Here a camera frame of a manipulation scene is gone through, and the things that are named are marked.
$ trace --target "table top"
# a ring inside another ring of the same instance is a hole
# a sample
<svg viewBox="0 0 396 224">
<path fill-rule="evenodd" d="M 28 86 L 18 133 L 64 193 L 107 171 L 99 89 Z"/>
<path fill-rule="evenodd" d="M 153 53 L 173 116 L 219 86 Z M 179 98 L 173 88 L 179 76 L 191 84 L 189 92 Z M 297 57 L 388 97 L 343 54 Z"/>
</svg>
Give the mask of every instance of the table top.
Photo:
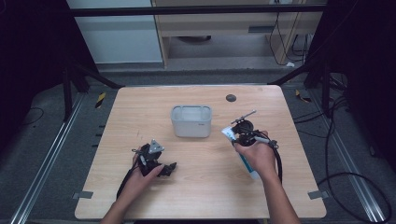
<svg viewBox="0 0 396 224">
<path fill-rule="evenodd" d="M 236 96 L 228 102 L 226 96 Z M 177 137 L 171 110 L 175 105 L 209 105 L 211 134 Z M 119 90 L 80 198 L 77 218 L 102 218 L 132 166 L 132 148 L 151 139 L 165 147 L 160 163 L 177 162 L 171 176 L 158 177 L 128 211 L 130 219 L 268 218 L 262 182 L 252 179 L 221 130 L 248 117 L 255 129 L 278 142 L 283 186 L 299 217 L 324 217 L 321 199 L 282 90 L 278 86 L 167 86 Z"/>
</svg>

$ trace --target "clear plastic container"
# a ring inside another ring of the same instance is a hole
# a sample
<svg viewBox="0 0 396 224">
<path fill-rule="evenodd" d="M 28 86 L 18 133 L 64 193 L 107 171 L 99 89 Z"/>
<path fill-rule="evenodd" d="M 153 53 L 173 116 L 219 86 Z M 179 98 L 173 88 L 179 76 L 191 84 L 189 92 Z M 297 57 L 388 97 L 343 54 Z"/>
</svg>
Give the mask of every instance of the clear plastic container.
<svg viewBox="0 0 396 224">
<path fill-rule="evenodd" d="M 175 105 L 171 111 L 171 120 L 176 136 L 208 137 L 212 108 L 208 105 Z"/>
</svg>

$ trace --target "metal rail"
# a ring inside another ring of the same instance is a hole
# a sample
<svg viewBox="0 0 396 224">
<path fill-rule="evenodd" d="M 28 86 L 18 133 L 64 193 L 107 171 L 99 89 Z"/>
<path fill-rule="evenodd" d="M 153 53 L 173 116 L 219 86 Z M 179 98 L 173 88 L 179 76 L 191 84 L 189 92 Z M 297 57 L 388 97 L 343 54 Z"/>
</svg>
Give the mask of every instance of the metal rail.
<svg viewBox="0 0 396 224">
<path fill-rule="evenodd" d="M 37 197 L 40 194 L 40 191 L 42 190 L 47 180 L 50 170 L 52 169 L 52 166 L 55 163 L 62 146 L 64 145 L 64 140 L 66 139 L 66 136 L 68 135 L 76 119 L 78 111 L 81 108 L 81 103 L 84 99 L 84 96 L 84 93 L 78 94 L 75 104 L 73 106 L 73 113 L 71 114 L 69 120 L 64 122 L 60 131 L 56 135 L 55 140 L 53 141 L 46 158 L 41 164 L 41 167 L 38 170 L 34 181 L 32 182 L 32 185 L 25 194 L 17 211 L 12 216 L 10 221 L 11 224 L 23 224 L 27 220 L 33 206 L 35 205 L 35 201 L 37 200 Z"/>
<path fill-rule="evenodd" d="M 286 4 L 286 5 L 235 5 L 235 6 L 193 6 L 193 7 L 117 7 L 117 8 L 73 8 L 51 11 L 57 16 L 104 17 L 104 16 L 144 16 L 178 14 L 223 14 L 260 12 L 318 12 L 330 8 L 326 4 Z"/>
<path fill-rule="evenodd" d="M 309 91 L 309 92 L 310 92 L 312 99 L 313 99 L 314 103 L 316 104 L 317 108 L 320 110 L 321 109 L 320 100 L 319 100 L 320 97 L 314 91 Z M 327 117 L 325 115 L 323 115 L 322 118 L 323 118 L 323 122 L 325 123 L 326 127 L 330 128 L 330 122 L 327 119 Z M 341 163 L 344 166 L 344 169 L 347 172 L 360 175 L 361 172 L 359 171 L 358 166 L 355 164 L 352 157 L 347 152 L 347 148 L 344 145 L 337 130 L 334 130 L 334 133 L 332 134 L 331 139 L 332 139 L 334 148 L 337 152 L 337 155 L 340 158 Z M 356 177 L 356 176 L 350 176 L 349 180 L 361 201 L 361 204 L 367 214 L 367 217 L 373 222 L 379 222 L 379 221 L 385 220 L 385 216 L 382 213 L 382 210 L 379 207 L 379 205 L 375 199 L 375 196 L 371 192 L 367 182 L 359 177 Z"/>
</svg>

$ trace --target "light blue object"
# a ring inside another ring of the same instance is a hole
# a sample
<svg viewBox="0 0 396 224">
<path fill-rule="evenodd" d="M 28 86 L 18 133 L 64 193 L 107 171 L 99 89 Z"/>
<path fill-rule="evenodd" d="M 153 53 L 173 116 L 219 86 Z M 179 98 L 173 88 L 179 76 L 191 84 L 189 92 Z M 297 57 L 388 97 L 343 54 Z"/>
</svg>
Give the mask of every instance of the light blue object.
<svg viewBox="0 0 396 224">
<path fill-rule="evenodd" d="M 230 142 L 232 142 L 233 140 L 236 140 L 232 127 L 227 127 L 225 129 L 223 129 L 221 132 L 227 137 L 228 140 L 230 140 Z M 238 153 L 238 155 L 239 155 L 239 158 L 241 159 L 242 163 L 244 163 L 245 167 L 247 168 L 247 171 L 250 174 L 251 178 L 258 179 L 259 174 L 257 174 L 257 172 L 255 170 L 253 170 L 253 168 L 251 168 L 247 159 L 240 153 Z"/>
</svg>

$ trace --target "left hand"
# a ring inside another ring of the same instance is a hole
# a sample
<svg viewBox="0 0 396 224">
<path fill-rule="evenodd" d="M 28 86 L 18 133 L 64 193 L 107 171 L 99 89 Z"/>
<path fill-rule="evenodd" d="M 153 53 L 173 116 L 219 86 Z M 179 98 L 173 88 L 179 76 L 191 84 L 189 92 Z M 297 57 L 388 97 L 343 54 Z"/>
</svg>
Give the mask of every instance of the left hand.
<svg viewBox="0 0 396 224">
<path fill-rule="evenodd" d="M 138 160 L 138 155 L 134 155 L 133 164 Z M 148 175 L 143 176 L 140 172 L 140 168 L 136 168 L 132 171 L 131 176 L 126 182 L 119 198 L 116 203 L 121 203 L 124 206 L 129 206 L 151 183 L 151 181 L 161 172 L 164 165 L 155 167 Z"/>
</svg>

